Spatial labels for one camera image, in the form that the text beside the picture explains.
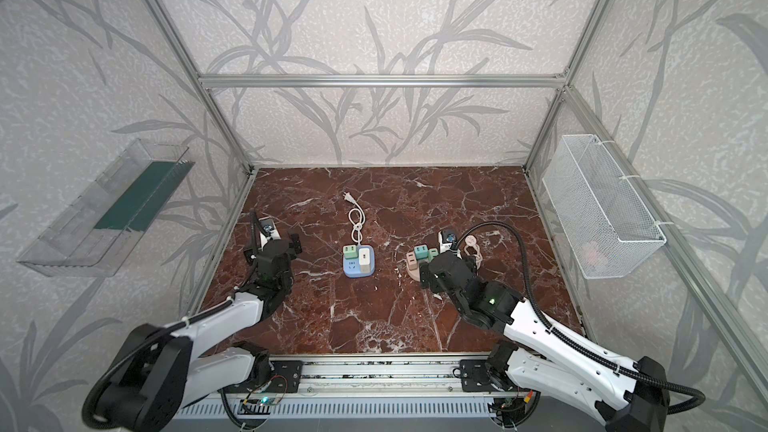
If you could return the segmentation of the teal plug adapter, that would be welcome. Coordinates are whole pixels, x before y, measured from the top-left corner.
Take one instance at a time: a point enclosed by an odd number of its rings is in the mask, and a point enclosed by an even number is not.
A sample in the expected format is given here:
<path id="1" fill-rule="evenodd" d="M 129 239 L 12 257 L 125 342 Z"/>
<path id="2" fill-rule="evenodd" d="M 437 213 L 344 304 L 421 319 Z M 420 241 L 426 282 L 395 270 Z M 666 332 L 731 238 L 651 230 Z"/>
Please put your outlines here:
<path id="1" fill-rule="evenodd" d="M 417 260 L 427 260 L 430 257 L 430 249 L 427 245 L 417 245 L 413 249 Z"/>

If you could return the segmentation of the pink plug adapter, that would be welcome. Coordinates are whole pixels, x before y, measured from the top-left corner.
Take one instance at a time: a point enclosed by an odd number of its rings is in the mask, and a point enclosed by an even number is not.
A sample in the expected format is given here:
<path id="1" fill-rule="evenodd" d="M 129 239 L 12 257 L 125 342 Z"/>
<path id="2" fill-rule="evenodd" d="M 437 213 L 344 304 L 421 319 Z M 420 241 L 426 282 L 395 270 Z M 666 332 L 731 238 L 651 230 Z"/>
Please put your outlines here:
<path id="1" fill-rule="evenodd" d="M 406 262 L 407 262 L 407 268 L 409 271 L 411 270 L 417 270 L 419 268 L 418 260 L 416 258 L 416 255 L 413 251 L 408 252 L 406 254 Z"/>

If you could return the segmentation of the white plug adapter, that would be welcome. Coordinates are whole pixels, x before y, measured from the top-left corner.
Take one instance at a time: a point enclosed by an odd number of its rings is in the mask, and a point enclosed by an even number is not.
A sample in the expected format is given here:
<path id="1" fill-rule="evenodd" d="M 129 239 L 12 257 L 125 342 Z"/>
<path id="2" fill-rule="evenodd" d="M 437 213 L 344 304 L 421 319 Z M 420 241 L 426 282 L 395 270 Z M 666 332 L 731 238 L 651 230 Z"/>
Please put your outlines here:
<path id="1" fill-rule="evenodd" d="M 369 246 L 358 248 L 359 269 L 362 274 L 370 274 L 372 271 L 372 249 Z"/>

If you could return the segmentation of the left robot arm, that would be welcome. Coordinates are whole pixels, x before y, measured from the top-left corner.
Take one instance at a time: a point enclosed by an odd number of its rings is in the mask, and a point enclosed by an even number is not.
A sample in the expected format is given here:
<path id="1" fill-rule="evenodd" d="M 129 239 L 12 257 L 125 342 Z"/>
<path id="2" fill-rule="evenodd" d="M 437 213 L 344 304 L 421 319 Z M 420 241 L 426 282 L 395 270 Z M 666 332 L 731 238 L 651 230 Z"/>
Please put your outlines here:
<path id="1" fill-rule="evenodd" d="M 211 354 L 235 333 L 269 318 L 291 292 L 298 234 L 270 237 L 252 253 L 251 273 L 220 304 L 166 326 L 133 329 L 81 409 L 94 430 L 160 431 L 179 409 L 229 386 L 267 385 L 274 375 L 266 349 L 241 342 Z"/>

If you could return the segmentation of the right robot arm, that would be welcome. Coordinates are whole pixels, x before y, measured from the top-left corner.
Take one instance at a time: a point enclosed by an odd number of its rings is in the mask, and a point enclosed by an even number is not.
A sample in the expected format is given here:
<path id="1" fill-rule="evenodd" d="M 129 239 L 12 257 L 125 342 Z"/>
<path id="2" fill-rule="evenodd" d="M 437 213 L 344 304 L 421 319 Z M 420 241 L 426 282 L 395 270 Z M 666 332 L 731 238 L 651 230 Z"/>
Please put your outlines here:
<path id="1" fill-rule="evenodd" d="M 616 354 L 547 316 L 534 298 L 522 236 L 495 225 L 518 244 L 524 292 L 481 278 L 474 258 L 459 251 L 469 235 L 452 229 L 439 232 L 437 255 L 419 265 L 422 288 L 446 294 L 464 321 L 502 336 L 485 362 L 494 387 L 553 397 L 608 431 L 661 431 L 668 416 L 704 404 L 701 390 L 668 381 L 657 361 Z"/>

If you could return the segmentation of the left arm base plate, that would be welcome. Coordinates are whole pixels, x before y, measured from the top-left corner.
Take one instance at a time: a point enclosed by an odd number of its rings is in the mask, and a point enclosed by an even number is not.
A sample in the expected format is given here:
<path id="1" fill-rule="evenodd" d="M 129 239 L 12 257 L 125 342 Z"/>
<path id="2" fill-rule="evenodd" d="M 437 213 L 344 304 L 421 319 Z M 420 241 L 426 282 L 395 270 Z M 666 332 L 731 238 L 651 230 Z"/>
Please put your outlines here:
<path id="1" fill-rule="evenodd" d="M 304 362 L 277 360 L 270 363 L 269 373 L 259 373 L 241 385 L 247 392 L 267 394 L 294 394 L 299 390 Z"/>

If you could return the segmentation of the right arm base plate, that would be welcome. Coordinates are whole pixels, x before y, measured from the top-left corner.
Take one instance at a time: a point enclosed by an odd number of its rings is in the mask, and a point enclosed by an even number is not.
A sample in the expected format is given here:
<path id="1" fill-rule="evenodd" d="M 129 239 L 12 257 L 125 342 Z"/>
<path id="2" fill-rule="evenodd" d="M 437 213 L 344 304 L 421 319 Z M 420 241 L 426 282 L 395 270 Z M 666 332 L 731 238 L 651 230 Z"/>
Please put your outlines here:
<path id="1" fill-rule="evenodd" d="M 459 378 L 463 392 L 506 392 L 513 387 L 509 378 L 486 360 L 460 360 Z"/>

